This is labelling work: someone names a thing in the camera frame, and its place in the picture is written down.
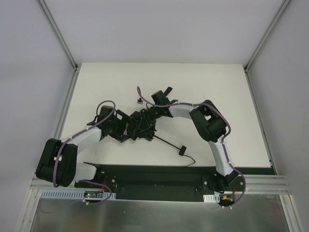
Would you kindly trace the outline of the black folding umbrella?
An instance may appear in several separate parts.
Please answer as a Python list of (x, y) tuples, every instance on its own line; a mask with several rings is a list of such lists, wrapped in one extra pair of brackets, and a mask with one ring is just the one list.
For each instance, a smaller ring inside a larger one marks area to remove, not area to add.
[[(159, 90), (159, 91), (155, 92), (154, 94), (151, 95), (151, 97), (154, 101), (154, 103), (151, 104), (147, 100), (145, 100), (141, 97), (141, 90), (140, 90), (140, 88), (137, 88), (139, 98), (142, 98), (146, 103), (146, 107), (144, 107), (143, 109), (148, 109), (148, 108), (151, 108), (151, 107), (166, 108), (168, 113), (169, 113), (168, 117), (172, 117), (172, 115), (169, 112), (169, 108), (167, 107), (167, 105), (170, 105), (170, 104), (173, 104), (173, 103), (176, 102), (176, 100), (170, 101), (168, 99), (168, 94), (172, 90), (173, 90), (172, 87), (168, 87), (165, 91)], [(194, 158), (185, 154), (187, 147), (185, 147), (185, 146), (177, 147), (177, 146), (173, 145), (172, 143), (170, 143), (170, 142), (158, 137), (157, 135), (155, 135), (156, 124), (154, 126), (150, 126), (146, 122), (145, 119), (141, 118), (140, 111), (135, 111), (130, 115), (131, 121), (129, 122), (128, 127), (126, 129), (126, 134), (130, 137), (130, 139), (136, 140), (138, 138), (140, 138), (140, 139), (144, 138), (148, 141), (152, 141), (154, 138), (156, 138), (156, 139), (168, 144), (169, 146), (172, 146), (175, 149), (177, 149), (179, 156), (190, 158), (192, 160), (192, 163), (187, 164), (187, 167), (196, 163)]]

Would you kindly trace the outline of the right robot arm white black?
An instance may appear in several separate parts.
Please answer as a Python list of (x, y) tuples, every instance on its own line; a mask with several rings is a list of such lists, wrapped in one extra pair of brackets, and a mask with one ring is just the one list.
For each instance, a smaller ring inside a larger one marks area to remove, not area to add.
[(210, 189), (223, 193), (229, 186), (229, 177), (234, 173), (231, 160), (225, 145), (225, 138), (231, 128), (224, 116), (214, 106), (212, 101), (202, 103), (180, 102), (169, 100), (161, 90), (152, 95), (154, 103), (144, 97), (139, 100), (147, 107), (139, 112), (139, 135), (152, 139), (154, 137), (156, 121), (161, 117), (181, 117), (192, 120), (199, 136), (208, 142), (216, 165), (216, 176), (208, 182)]

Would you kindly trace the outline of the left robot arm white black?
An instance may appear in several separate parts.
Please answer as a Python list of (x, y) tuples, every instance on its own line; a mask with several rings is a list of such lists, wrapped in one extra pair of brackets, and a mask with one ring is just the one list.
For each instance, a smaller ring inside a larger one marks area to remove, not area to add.
[(36, 177), (52, 183), (55, 188), (93, 180), (97, 174), (96, 165), (78, 163), (78, 154), (107, 136), (120, 142), (127, 140), (124, 132), (129, 121), (130, 117), (121, 110), (102, 106), (95, 118), (76, 134), (47, 140), (36, 168)]

